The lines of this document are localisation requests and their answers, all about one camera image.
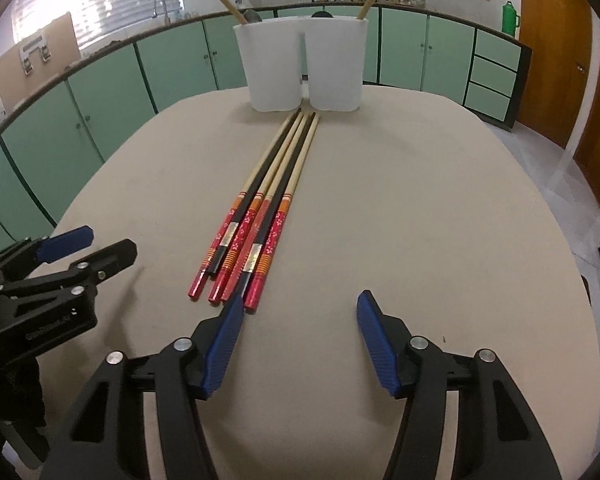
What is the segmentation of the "red bamboo chopstick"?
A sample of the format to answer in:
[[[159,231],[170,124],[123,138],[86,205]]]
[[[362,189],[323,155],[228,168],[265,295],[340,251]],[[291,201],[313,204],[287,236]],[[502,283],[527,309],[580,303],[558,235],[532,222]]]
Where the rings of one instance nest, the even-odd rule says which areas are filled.
[[[215,234],[207,255],[204,256],[204,260],[202,260],[200,268],[189,287],[188,298],[190,300],[197,301],[199,299],[202,290],[204,289],[204,284],[206,284],[210,274],[212,259],[219,251],[223,237],[226,233],[234,234],[235,230],[240,225],[240,222],[242,222],[242,217],[250,205],[254,193],[257,192],[258,186],[264,178],[266,170],[268,170],[268,167],[272,164],[277,151],[282,146],[286,134],[299,113],[300,110],[297,108],[285,118],[278,128],[273,140],[268,144],[268,147],[260,157],[257,165],[253,168],[245,184],[242,186],[242,190],[235,198],[233,205],[230,207],[230,211],[223,220],[219,231]]]
[[[230,274],[233,272],[238,256],[245,245],[245,241],[251,231],[252,225],[257,220],[262,206],[267,207],[270,203],[273,196],[273,188],[276,187],[277,182],[282,177],[291,153],[298,142],[298,135],[302,131],[305,122],[306,118],[304,118],[304,114],[300,112],[290,128],[288,138],[283,142],[283,145],[280,147],[279,152],[272,161],[272,165],[268,168],[256,194],[254,194],[244,218],[242,218],[242,223],[238,226],[230,240],[228,251],[222,257],[220,270],[218,274],[216,274],[214,284],[208,297],[210,304],[217,306],[221,302]]]

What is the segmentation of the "black red-handled chopstick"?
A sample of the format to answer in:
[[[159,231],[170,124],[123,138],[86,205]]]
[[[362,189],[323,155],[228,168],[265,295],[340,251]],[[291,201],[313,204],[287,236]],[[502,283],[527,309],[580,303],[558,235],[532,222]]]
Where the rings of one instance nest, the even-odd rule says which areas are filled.
[[[216,241],[212,243],[213,252],[210,252],[207,258],[206,276],[213,276],[218,273],[221,258],[225,255],[228,245],[232,242],[238,226],[242,223],[242,218],[245,217],[253,197],[257,194],[268,172],[268,168],[271,167],[275,156],[299,113],[300,110],[297,108],[283,121],[283,125],[280,126],[274,140],[261,157],[260,162],[258,162],[257,169],[253,170],[252,175],[249,177],[248,185],[240,192],[237,203],[232,207],[230,214],[223,222],[221,231],[216,236]]]

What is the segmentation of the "red-handled bamboo chopstick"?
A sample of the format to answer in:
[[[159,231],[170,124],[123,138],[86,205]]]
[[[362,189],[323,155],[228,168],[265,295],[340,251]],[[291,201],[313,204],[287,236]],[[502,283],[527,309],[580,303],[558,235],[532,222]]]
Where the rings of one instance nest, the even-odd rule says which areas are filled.
[[[294,191],[296,190],[300,180],[302,168],[304,162],[306,161],[306,155],[309,153],[309,149],[311,147],[311,143],[314,138],[314,134],[316,133],[319,121],[320,115],[313,113],[309,122],[309,130],[306,134],[306,140],[303,142],[302,149],[297,157],[296,162],[294,163],[294,169],[291,171],[283,197],[278,204],[272,226],[268,230],[268,237],[264,243],[264,248],[260,251],[256,270],[252,272],[249,288],[247,289],[246,296],[244,297],[245,308],[250,313],[254,312],[258,308],[265,281],[268,277],[268,271],[270,270],[277,244],[283,232],[288,210],[290,208],[292,199],[294,198]]]

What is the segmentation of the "green lower kitchen cabinets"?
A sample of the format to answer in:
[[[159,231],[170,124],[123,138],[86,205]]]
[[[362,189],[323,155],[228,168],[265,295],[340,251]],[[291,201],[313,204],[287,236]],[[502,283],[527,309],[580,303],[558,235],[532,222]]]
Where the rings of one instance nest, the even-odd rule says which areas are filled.
[[[532,51],[475,24],[375,6],[363,80],[440,94],[510,128]],[[74,198],[150,118],[246,83],[234,18],[217,15],[109,47],[27,100],[0,128],[0,249],[55,229]]]

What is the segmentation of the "brown cardboard box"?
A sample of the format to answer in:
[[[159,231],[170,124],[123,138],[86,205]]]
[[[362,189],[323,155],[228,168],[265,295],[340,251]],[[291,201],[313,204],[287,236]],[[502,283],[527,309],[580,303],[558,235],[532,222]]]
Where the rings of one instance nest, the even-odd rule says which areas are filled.
[[[82,58],[70,13],[0,57],[0,99],[7,115]]]

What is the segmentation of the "chrome sink faucet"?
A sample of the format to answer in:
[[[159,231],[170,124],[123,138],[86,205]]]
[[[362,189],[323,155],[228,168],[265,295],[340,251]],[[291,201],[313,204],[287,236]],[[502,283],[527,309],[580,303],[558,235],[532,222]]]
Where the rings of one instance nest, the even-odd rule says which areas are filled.
[[[166,4],[166,0],[154,0],[154,7],[152,8],[152,18],[162,18],[163,24],[171,24],[169,9],[168,5]]]

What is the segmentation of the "white twin utensil holder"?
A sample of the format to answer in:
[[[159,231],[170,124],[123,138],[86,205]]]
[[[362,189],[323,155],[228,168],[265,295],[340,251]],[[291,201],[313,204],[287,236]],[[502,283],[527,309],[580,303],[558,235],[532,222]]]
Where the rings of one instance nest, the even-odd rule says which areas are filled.
[[[251,106],[283,112],[308,98],[322,112],[354,112],[362,102],[367,29],[367,20],[338,15],[236,25]]]

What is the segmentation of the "black ladle spoon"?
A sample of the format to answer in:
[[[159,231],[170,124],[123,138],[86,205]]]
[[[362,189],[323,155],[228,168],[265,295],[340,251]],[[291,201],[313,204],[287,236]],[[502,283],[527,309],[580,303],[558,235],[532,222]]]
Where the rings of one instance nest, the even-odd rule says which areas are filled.
[[[319,10],[314,12],[311,15],[311,18],[333,18],[332,14],[325,11],[325,10]]]

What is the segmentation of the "green thermos bottle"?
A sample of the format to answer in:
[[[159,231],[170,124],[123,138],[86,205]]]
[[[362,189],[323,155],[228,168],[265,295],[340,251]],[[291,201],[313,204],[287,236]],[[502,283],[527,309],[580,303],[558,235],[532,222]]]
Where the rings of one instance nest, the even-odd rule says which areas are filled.
[[[502,6],[502,24],[503,34],[515,37],[520,25],[520,15],[510,0],[507,0]]]

